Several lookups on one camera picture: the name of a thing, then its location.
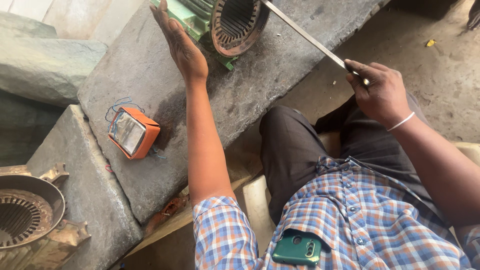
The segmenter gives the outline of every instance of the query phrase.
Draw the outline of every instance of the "silver bangle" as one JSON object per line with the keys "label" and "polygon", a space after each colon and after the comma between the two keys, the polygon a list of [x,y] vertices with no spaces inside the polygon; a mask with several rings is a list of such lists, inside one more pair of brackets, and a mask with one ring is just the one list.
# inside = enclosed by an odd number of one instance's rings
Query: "silver bangle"
{"label": "silver bangle", "polygon": [[407,118],[405,118],[405,120],[403,120],[402,122],[396,124],[394,127],[392,127],[391,129],[387,129],[387,131],[391,131],[392,129],[394,128],[397,128],[398,126],[400,126],[401,124],[405,123],[408,119],[412,118],[412,116],[415,114],[415,112],[412,112]]}

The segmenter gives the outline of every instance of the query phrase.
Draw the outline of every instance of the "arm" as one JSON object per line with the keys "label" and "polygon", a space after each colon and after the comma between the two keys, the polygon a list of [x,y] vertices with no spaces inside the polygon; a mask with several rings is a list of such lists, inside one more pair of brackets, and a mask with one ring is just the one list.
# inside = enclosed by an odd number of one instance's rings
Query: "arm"
{"label": "arm", "polygon": [[235,198],[206,91],[208,66],[205,57],[187,36],[181,24],[168,18],[166,0],[160,2],[158,9],[150,4],[150,9],[185,80],[188,185],[192,206],[214,196]]}
{"label": "arm", "polygon": [[[358,106],[368,117],[389,129],[411,114],[402,76],[372,63],[345,63],[368,79],[368,89],[353,74],[347,80]],[[410,158],[438,208],[453,225],[480,223],[480,168],[415,115],[391,131]]]}

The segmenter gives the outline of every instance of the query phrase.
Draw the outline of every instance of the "blue wire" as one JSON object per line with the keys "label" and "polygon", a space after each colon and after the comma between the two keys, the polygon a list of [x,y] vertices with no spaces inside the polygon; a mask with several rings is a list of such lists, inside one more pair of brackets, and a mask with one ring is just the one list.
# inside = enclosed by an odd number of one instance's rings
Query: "blue wire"
{"label": "blue wire", "polygon": [[[126,99],[126,98],[128,98],[127,101],[122,101],[122,102],[118,103],[120,100]],[[116,107],[116,106],[119,106],[119,105],[123,105],[123,104],[132,104],[132,105],[135,105],[135,106],[137,106],[137,107],[140,109],[140,111],[141,111],[142,113],[145,113],[145,110],[142,109],[140,106],[138,106],[137,103],[134,103],[134,102],[132,101],[132,98],[130,98],[130,96],[124,97],[124,98],[120,98],[120,99],[118,99],[117,101],[115,101],[115,103],[113,103],[113,105],[110,106],[110,108],[107,110],[107,113],[105,114],[105,120],[108,122],[107,132],[110,132],[110,126],[112,126],[112,132],[113,132],[113,139],[114,139],[114,140],[115,140],[115,136],[117,135],[117,129],[118,129],[117,121],[118,121],[118,119],[120,118],[120,116],[121,116],[125,111],[124,111],[124,110],[120,110],[120,113],[119,113],[119,114],[117,115],[117,117],[115,118],[115,121],[113,121],[113,124],[112,124],[112,121],[111,121],[111,120],[108,120],[108,119],[107,119],[107,116],[108,116],[108,113],[110,112],[110,110],[113,110],[115,113],[119,112],[119,110],[115,109],[115,107]],[[157,154],[158,151],[159,151],[158,149],[156,149],[155,147],[153,147],[153,148],[150,148],[149,153],[150,153],[152,156],[155,156],[155,157],[158,157],[158,158],[161,158],[161,159],[167,159],[166,157],[159,156],[159,155]]]}
{"label": "blue wire", "polygon": [[[120,103],[117,103],[117,102],[119,102],[120,100],[126,99],[126,98],[128,98],[128,101],[122,101],[122,102],[120,102]],[[145,110],[142,109],[140,106],[138,106],[137,103],[133,103],[132,98],[131,98],[130,96],[124,97],[124,98],[119,98],[119,99],[117,99],[117,101],[115,101],[115,103],[113,103],[112,106],[110,106],[110,108],[107,110],[107,113],[105,114],[105,120],[108,122],[107,132],[110,131],[110,126],[112,125],[112,121],[107,119],[108,113],[110,112],[110,110],[113,110],[113,111],[116,112],[116,113],[119,112],[117,109],[115,109],[115,107],[118,106],[118,105],[123,105],[123,104],[132,104],[132,105],[135,105],[135,106],[137,106],[137,107],[140,109],[140,111],[141,111],[142,113],[145,113]]]}

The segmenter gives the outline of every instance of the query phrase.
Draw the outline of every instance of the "wall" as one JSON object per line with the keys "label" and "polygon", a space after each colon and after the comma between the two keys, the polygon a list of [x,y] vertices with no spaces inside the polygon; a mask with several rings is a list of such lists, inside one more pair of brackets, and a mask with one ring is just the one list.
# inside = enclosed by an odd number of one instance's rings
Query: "wall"
{"label": "wall", "polygon": [[59,38],[96,39],[109,46],[144,0],[0,0],[0,11],[29,17]]}

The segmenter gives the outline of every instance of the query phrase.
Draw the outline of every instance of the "yellow paper scrap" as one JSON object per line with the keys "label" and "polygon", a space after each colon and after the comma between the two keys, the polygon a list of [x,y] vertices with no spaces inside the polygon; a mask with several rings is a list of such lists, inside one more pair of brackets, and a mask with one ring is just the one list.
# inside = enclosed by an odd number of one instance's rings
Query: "yellow paper scrap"
{"label": "yellow paper scrap", "polygon": [[430,39],[426,45],[426,47],[431,47],[433,46],[435,43],[437,43],[434,39]]}

